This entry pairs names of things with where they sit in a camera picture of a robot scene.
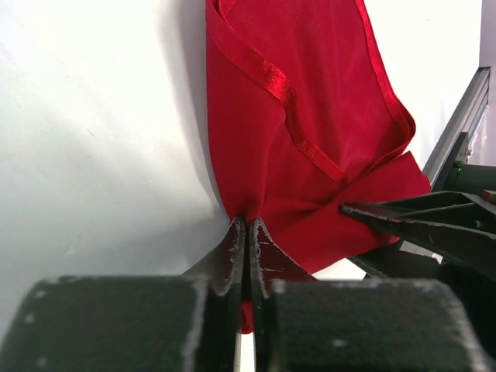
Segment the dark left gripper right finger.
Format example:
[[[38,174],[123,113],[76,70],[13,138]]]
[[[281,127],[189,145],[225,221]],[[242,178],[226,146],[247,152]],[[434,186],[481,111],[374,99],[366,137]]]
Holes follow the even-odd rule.
[[[463,303],[426,279],[318,281],[249,232],[258,371],[489,371]]]

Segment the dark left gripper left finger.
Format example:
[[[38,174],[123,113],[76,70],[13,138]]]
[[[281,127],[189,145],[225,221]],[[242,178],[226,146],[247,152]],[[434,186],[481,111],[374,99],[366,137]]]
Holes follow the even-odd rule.
[[[246,225],[232,220],[179,276],[66,276],[36,283],[1,344],[3,371],[233,371]]]

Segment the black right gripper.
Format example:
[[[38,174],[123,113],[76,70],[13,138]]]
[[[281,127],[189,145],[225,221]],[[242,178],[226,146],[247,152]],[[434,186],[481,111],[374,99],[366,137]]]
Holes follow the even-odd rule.
[[[468,145],[468,133],[461,132],[445,166],[447,191],[381,203],[348,201],[340,211],[480,274],[494,275],[495,166],[469,164]],[[434,258],[394,247],[350,261],[373,278],[436,279],[441,269]]]

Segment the red cloth napkin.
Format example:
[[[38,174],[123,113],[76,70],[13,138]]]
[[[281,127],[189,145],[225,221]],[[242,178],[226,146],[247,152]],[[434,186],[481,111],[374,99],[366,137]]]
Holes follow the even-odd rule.
[[[431,187],[362,1],[208,1],[208,142],[230,218],[314,274],[394,242],[339,211]]]

